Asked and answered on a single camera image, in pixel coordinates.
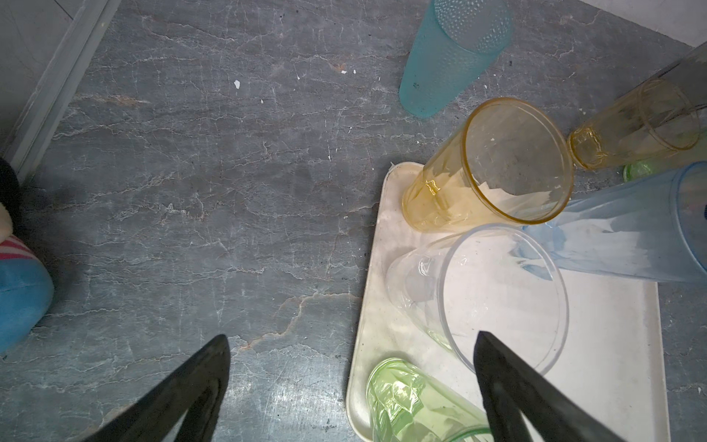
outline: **teal plastic cup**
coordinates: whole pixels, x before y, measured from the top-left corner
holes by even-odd
[[[400,82],[400,103],[431,117],[498,57],[513,34],[503,0],[432,0]]]

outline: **light blue plastic cup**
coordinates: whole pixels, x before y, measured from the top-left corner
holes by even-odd
[[[486,70],[510,42],[503,0],[432,0],[400,82],[400,103],[413,115],[436,114]]]
[[[707,281],[707,162],[570,201],[523,227],[557,267],[651,281]]]

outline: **green plastic cup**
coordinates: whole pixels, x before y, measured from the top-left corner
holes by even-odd
[[[403,359],[386,359],[368,378],[373,442],[491,442],[486,414]]]

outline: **wall baseboard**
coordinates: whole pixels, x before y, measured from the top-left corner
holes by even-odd
[[[85,0],[13,130],[2,157],[20,184],[39,166],[120,0]]]

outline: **black plastic object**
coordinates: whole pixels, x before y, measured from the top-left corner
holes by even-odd
[[[0,204],[5,206],[12,218],[12,224],[20,223],[20,183],[15,171],[7,161],[0,158]]]
[[[474,367],[494,442],[532,442],[520,412],[545,441],[623,442],[490,332],[479,332]]]
[[[175,442],[208,442],[228,386],[230,348],[214,337],[194,356],[84,442],[161,441],[187,409]]]

